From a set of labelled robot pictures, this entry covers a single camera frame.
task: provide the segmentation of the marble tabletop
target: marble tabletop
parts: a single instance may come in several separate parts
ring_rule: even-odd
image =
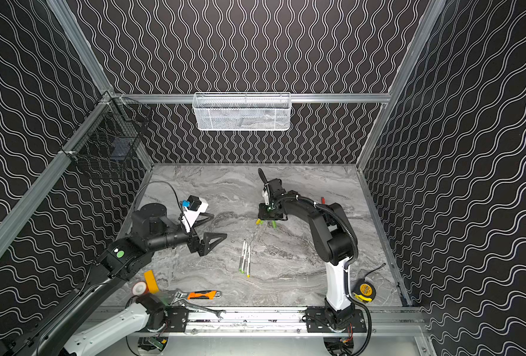
[[[153,270],[160,290],[186,292],[221,290],[222,297],[201,301],[213,306],[306,306],[324,305],[326,272],[314,250],[309,225],[297,217],[256,225],[263,184],[257,173],[262,168],[267,179],[281,178],[283,188],[326,203],[338,202],[345,210],[358,238],[360,254],[351,266],[355,281],[387,262],[373,225],[366,200],[353,166],[155,166],[151,181],[170,182],[180,200],[200,196],[210,204],[213,221],[197,229],[224,232],[228,237],[207,256],[191,254],[187,246],[157,252],[153,261],[125,284],[103,305],[124,305],[130,288]],[[151,202],[166,205],[168,217],[179,215],[170,187],[153,183],[146,188],[141,206]],[[251,245],[251,277],[238,272],[244,239]],[[387,266],[369,275],[377,296],[371,305],[401,306],[399,293]]]

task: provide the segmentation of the white mesh basket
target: white mesh basket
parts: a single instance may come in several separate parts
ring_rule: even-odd
[[[195,93],[200,130],[285,131],[291,126],[291,94]]]

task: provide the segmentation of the tape measure label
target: tape measure label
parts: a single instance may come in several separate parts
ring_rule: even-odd
[[[366,283],[362,283],[362,285],[360,286],[360,292],[366,297],[369,297],[370,295],[372,295],[372,287],[370,287]]]

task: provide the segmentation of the wire basket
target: wire basket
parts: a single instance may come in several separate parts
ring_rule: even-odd
[[[109,108],[101,112],[73,152],[68,153],[77,169],[89,178],[122,178],[128,163],[136,159],[136,149],[152,113],[150,107],[137,101],[113,98]]]
[[[291,94],[195,93],[192,110],[205,131],[286,131],[291,126]]]

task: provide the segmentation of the orange handle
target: orange handle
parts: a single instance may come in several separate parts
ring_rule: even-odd
[[[188,299],[213,299],[216,293],[216,290],[200,290],[198,292],[191,292],[188,295]]]

